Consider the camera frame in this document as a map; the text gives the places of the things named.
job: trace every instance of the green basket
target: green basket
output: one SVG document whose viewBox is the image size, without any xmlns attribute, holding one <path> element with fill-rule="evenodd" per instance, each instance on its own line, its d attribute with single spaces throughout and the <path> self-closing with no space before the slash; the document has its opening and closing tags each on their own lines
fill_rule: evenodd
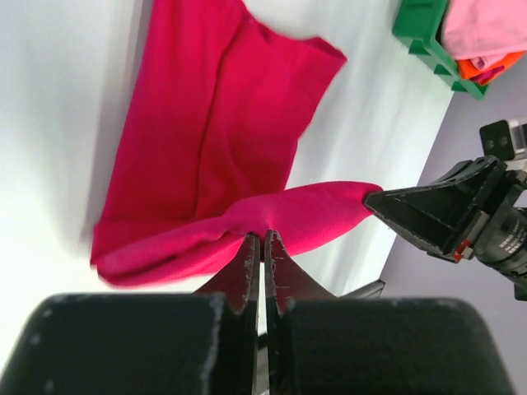
<svg viewBox="0 0 527 395">
<path fill-rule="evenodd" d="M 437 41 L 447 5 L 448 0 L 402 0 L 392 32 L 410 54 L 426 63 L 453 91 L 481 100 L 488 86 L 461 78 L 457 63 Z"/>
</svg>

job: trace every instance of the orange cloth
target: orange cloth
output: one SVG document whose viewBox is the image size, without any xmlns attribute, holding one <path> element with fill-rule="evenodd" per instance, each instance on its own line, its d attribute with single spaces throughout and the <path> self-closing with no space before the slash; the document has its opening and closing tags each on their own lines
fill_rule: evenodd
<svg viewBox="0 0 527 395">
<path fill-rule="evenodd" d="M 488 72 L 489 70 L 492 70 L 493 68 L 503 66 L 504 69 L 496 73 L 494 76 L 492 76 L 492 78 L 486 81 L 485 82 L 485 85 L 486 85 L 490 81 L 494 80 L 495 78 L 499 77 L 501 74 L 506 72 L 509 68 L 514 66 L 515 63 L 518 62 L 520 58 L 524 55 L 524 53 L 525 51 L 509 53 L 502 60 L 494 63 L 493 65 L 489 66 L 488 68 L 484 70 L 478 70 L 477 68 L 475 68 L 474 65 L 472 64 L 471 59 L 456 60 L 456 62 L 458 63 L 459 74 L 461 75 L 461 78 L 463 78 L 464 80 L 469 80 L 470 78 L 474 78 L 478 76 L 479 74 Z"/>
</svg>

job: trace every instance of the red fabric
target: red fabric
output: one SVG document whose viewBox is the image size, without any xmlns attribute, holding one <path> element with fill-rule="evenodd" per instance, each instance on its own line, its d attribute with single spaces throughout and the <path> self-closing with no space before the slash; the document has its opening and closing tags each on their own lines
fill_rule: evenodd
<svg viewBox="0 0 527 395">
<path fill-rule="evenodd" d="M 365 217 L 367 184 L 258 196 L 285 188 L 297 140 L 345 61 L 321 39 L 272 32 L 241 0 L 156 0 L 94 230 L 100 275 L 137 286 L 211 273 L 249 231 L 278 230 L 299 253 Z"/>
</svg>

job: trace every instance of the light pink cloth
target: light pink cloth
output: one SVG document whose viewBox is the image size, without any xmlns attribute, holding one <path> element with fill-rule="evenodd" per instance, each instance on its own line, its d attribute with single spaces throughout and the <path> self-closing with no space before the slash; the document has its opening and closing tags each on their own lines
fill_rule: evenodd
<svg viewBox="0 0 527 395">
<path fill-rule="evenodd" d="M 527 50 L 527 0 L 450 0 L 442 45 L 480 70 Z"/>
</svg>

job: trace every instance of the white tabletop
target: white tabletop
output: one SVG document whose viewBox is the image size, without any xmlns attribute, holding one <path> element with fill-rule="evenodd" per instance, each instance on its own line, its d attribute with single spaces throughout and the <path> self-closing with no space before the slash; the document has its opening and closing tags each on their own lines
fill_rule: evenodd
<svg viewBox="0 0 527 395">
<path fill-rule="evenodd" d="M 414 185 L 449 88 L 390 34 L 396 0 L 247 0 L 294 36 L 348 56 L 301 139 L 290 185 Z M 149 2 L 0 2 L 0 366 L 46 296 L 108 290 L 88 266 Z M 337 295 L 379 278 L 394 233 L 370 218 L 296 260 Z M 206 278 L 160 290 L 193 290 Z"/>
</svg>

